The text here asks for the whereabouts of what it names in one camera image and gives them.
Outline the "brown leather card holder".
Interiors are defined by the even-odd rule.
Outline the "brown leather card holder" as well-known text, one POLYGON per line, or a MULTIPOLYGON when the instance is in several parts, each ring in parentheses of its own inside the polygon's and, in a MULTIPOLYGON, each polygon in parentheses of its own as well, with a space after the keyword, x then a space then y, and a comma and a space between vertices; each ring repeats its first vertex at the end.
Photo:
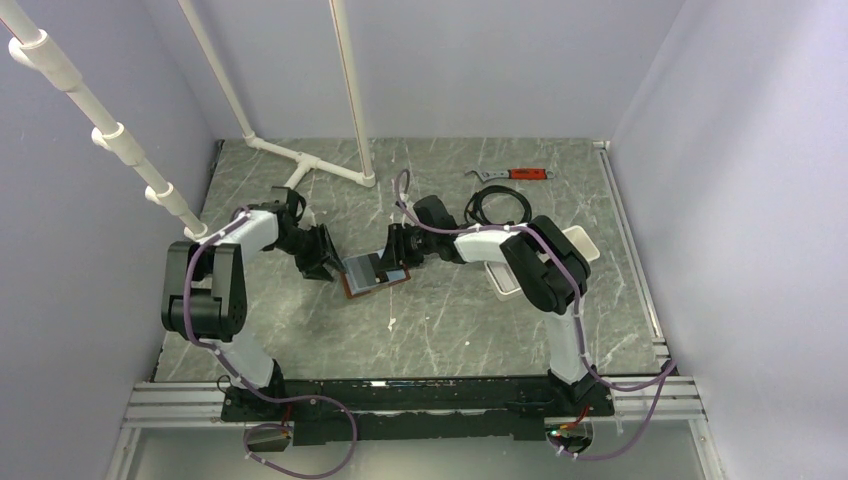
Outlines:
POLYGON ((350 256, 342 260, 345 272, 340 275, 347 299, 356 299, 411 279, 406 268, 380 267, 384 250, 350 256))

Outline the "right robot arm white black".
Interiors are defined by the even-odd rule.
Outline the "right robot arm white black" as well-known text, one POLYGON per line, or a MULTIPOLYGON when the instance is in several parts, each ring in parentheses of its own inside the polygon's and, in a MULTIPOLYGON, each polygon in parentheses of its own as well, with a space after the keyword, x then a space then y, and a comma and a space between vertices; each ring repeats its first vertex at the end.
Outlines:
POLYGON ((403 196, 396 205, 411 222, 389 226, 380 267, 414 268, 429 255, 455 264, 507 266, 525 298, 546 314, 553 406, 564 415, 585 407, 597 383, 579 319, 591 269, 577 246, 542 215, 515 225, 461 227, 435 195, 413 209, 403 196))

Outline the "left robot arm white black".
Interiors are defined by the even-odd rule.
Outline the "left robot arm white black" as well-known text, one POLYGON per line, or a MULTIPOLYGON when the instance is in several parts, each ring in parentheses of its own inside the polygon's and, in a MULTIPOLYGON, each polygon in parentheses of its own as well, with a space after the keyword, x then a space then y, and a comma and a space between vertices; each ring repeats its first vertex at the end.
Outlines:
POLYGON ((161 303, 161 322, 210 353, 236 388, 248 391, 248 407, 264 420, 287 406, 284 377, 246 326, 245 265, 262 252, 290 255, 307 280, 332 281, 344 272, 326 225, 302 228, 306 199, 285 187, 283 199, 238 208, 220 230, 197 241, 170 245, 161 303))

